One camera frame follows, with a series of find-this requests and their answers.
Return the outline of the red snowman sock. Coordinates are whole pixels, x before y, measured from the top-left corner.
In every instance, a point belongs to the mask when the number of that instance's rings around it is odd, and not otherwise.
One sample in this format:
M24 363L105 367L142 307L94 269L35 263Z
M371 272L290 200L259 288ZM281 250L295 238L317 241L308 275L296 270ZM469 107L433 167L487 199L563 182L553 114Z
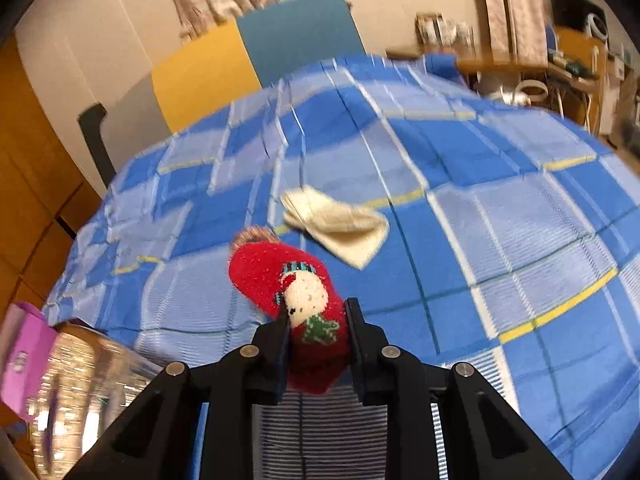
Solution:
M270 318L282 311L288 315L293 346L290 386L326 393L343 374L349 354L344 301L326 266L298 248L260 240L235 249L229 278Z

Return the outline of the cream knitted cloth bundle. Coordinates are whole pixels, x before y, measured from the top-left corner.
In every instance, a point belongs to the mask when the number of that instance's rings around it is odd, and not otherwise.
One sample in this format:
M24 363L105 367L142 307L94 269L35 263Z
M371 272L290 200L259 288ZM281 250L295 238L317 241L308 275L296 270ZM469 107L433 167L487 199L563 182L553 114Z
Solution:
M328 252L354 269L364 269L390 232L384 216L367 206L334 200L311 186L281 195L283 220L310 235Z

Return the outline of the blue plaid bed sheet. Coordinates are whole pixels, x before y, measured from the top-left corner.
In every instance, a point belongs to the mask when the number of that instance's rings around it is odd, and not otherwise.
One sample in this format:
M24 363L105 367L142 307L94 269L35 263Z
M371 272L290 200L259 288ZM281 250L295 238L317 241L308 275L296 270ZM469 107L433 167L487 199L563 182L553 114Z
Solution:
M311 186L390 224L362 270L283 220ZM582 127L481 98L420 63L332 58L130 159L44 313L199 366L264 316L231 284L237 232L309 252L423 362L473 364L576 479L639 423L639 179Z

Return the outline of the purple cardboard box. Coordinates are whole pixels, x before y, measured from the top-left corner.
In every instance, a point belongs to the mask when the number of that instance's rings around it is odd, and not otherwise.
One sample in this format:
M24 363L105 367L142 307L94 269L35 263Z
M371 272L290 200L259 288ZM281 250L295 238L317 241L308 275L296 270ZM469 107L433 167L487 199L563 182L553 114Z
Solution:
M28 302L10 304L1 326L1 401L31 422L28 402L37 397L58 332Z

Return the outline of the wooden wardrobe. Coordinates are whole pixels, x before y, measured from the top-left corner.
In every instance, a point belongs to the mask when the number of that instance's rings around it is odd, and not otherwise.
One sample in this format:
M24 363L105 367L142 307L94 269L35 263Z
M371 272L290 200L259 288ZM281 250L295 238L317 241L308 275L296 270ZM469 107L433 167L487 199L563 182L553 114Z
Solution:
M1 310L41 307L101 203L58 140L13 35L1 45Z

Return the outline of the grey yellow blue headboard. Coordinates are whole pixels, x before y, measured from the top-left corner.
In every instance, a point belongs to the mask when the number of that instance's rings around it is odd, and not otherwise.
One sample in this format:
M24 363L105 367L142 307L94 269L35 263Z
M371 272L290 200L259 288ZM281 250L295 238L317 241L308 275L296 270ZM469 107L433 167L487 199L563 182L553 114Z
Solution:
M107 154L117 172L171 133L294 70L363 50L346 0L288 0L243 15L189 42L103 105Z

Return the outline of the wooden side table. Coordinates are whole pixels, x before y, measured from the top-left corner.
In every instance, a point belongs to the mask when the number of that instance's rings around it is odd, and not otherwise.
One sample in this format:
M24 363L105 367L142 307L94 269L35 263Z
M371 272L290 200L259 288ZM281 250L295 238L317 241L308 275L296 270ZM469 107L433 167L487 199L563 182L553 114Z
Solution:
M494 53L491 50L477 48L436 48L427 46L410 46L388 48L386 56L395 61L414 61L422 56L449 55L454 58L456 69L463 75L474 73L544 73L548 68L547 61L536 61L509 52Z

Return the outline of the wooden chair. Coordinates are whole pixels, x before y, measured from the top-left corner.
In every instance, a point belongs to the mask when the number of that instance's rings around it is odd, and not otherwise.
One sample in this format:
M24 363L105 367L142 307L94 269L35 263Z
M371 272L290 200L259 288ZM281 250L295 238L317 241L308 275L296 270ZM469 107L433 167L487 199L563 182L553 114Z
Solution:
M567 27L546 26L552 108L599 134L606 69L605 43Z

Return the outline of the packets on side table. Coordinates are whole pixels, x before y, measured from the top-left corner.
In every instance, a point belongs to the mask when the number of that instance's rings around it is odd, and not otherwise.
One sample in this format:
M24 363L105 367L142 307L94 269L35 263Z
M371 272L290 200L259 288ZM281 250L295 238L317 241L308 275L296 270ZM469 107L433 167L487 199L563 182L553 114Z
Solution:
M439 47L474 46L473 29L465 22L448 20L437 13L418 13L414 24L420 44Z

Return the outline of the right floral curtain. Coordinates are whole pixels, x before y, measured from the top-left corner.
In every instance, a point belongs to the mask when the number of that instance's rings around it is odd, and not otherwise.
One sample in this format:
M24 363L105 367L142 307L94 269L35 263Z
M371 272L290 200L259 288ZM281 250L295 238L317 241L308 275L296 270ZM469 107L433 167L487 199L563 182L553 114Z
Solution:
M547 66L544 0L480 0L480 16L492 54L510 54L530 65Z

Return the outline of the white small fan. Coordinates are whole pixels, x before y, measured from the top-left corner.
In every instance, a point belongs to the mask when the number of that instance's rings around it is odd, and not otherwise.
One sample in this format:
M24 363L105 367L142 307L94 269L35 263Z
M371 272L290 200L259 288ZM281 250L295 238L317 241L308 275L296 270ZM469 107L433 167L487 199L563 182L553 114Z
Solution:
M608 42L606 21L600 18L598 14L588 13L585 19L585 35L590 38L596 38L606 44Z

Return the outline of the black monitor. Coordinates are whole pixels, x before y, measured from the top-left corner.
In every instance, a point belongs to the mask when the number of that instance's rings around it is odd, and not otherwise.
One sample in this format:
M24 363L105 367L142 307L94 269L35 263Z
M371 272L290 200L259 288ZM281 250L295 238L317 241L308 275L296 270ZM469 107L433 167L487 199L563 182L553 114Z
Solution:
M588 13L595 13L606 21L604 11L589 0L550 0L555 24L585 33Z

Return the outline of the black headboard post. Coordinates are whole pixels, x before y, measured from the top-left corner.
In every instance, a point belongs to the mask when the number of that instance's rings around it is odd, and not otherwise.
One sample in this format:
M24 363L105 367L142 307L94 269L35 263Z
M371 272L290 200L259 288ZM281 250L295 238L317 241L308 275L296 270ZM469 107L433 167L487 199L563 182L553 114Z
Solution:
M94 103L77 117L77 122L100 178L105 186L109 186L116 171L101 136L101 125L106 115L103 104Z

